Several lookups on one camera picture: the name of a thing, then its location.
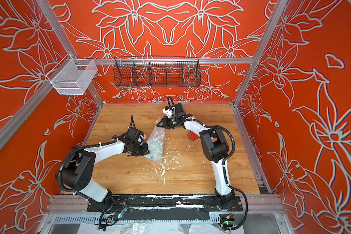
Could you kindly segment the clear bubble wrap sheet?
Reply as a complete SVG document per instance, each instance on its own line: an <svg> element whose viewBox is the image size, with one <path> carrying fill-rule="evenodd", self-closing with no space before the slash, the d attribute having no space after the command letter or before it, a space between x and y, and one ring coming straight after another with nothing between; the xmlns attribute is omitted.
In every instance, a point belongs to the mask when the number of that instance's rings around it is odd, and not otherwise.
<svg viewBox="0 0 351 234"><path fill-rule="evenodd" d="M144 157L148 160L161 164L164 150L163 147L166 137L165 128L157 127L157 124L159 122L162 122L161 118L156 120L155 127L146 142L149 153L146 154Z"/></svg>

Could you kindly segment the green leaf pattern bowl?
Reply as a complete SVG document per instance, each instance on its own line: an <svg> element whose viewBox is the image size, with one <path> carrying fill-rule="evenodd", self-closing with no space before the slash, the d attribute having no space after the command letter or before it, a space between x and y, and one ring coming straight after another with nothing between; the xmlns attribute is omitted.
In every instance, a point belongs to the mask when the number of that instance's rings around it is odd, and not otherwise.
<svg viewBox="0 0 351 234"><path fill-rule="evenodd" d="M150 151L151 154L160 154L162 155L163 152L163 147L162 147L162 143L158 140L149 140L147 142L148 144L148 150Z"/></svg>

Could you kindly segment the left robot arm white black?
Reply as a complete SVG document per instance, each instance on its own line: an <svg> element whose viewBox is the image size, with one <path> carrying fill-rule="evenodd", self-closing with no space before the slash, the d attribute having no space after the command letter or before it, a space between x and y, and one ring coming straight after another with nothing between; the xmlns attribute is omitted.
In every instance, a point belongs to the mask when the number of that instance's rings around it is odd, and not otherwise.
<svg viewBox="0 0 351 234"><path fill-rule="evenodd" d="M95 164L120 154L140 157L150 153L145 143L146 135L129 127L126 133L113 136L112 140L85 146L74 146L61 163L56 179L64 192L77 194L85 199L99 212L112 214L120 203L112 197L112 192L93 180Z"/></svg>

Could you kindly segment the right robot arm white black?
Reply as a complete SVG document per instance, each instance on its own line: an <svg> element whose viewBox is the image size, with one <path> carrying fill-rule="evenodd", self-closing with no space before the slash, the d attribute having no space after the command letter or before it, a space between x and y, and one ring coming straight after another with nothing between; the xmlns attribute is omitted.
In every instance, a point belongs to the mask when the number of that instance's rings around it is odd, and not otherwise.
<svg viewBox="0 0 351 234"><path fill-rule="evenodd" d="M227 162L236 149L233 135L222 126L206 125L192 114L187 114L182 104L175 104L171 96L167 97L167 103L168 106L162 110L165 116L157 127L164 129L182 127L199 137L204 156L211 162L213 168L217 207L223 211L233 209L235 192L242 194L245 202L244 215L240 223L230 224L225 220L219 227L228 232L241 228L247 219L249 208L247 196L241 189L233 187L229 178Z"/></svg>

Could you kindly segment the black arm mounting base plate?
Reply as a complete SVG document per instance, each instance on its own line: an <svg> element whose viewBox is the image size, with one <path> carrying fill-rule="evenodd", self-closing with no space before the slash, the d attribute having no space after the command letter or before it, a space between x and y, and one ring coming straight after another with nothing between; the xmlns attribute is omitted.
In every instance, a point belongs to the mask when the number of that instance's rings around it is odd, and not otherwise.
<svg viewBox="0 0 351 234"><path fill-rule="evenodd" d="M214 194L121 194L112 195L113 207L129 209L202 209L207 212L242 212L244 210L240 197L232 202L223 203Z"/></svg>

